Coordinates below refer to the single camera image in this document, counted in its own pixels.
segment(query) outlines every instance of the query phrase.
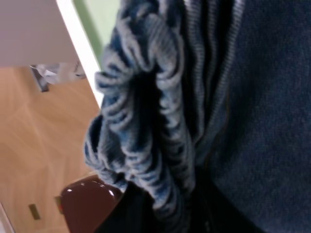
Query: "dark red object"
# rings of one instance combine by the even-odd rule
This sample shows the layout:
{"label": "dark red object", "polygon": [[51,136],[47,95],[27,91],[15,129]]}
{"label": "dark red object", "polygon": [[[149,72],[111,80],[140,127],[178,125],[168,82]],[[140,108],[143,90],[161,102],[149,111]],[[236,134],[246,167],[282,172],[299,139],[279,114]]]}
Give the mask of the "dark red object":
{"label": "dark red object", "polygon": [[122,193],[97,176],[70,184],[61,193],[63,213],[71,233],[93,233],[118,204]]}

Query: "wooden floor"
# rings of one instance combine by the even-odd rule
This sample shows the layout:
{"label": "wooden floor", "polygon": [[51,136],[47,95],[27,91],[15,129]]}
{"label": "wooden floor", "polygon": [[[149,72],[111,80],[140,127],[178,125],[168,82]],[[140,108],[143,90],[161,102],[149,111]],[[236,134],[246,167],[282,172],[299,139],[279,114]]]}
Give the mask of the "wooden floor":
{"label": "wooden floor", "polygon": [[49,89],[40,93],[27,68],[0,68],[0,201],[16,233],[67,233],[54,197],[90,172],[82,145],[98,106],[88,82]]}

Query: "gathered fabric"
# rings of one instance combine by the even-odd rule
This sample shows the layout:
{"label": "gathered fabric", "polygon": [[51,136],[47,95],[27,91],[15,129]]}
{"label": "gathered fabric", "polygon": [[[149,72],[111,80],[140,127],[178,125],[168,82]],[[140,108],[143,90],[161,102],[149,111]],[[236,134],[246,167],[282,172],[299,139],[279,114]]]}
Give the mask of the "gathered fabric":
{"label": "gathered fabric", "polygon": [[[231,2],[235,7],[230,9],[228,28],[237,33],[236,19],[242,14],[237,16],[236,9],[243,1]],[[214,3],[121,0],[102,71],[95,76],[104,99],[86,134],[85,162],[105,183],[123,192],[128,182],[147,191],[161,232],[190,228],[196,150],[202,140],[207,143],[211,121],[205,108],[210,96],[206,72],[219,62],[214,55],[207,58],[216,47],[202,30],[203,21],[211,17],[204,15],[206,8],[217,12]],[[226,40],[229,49],[234,40]],[[222,79],[229,66],[223,62]],[[214,73],[208,76],[218,78]],[[226,92],[224,86],[218,88],[222,91]],[[224,93],[219,95],[222,103]]]}

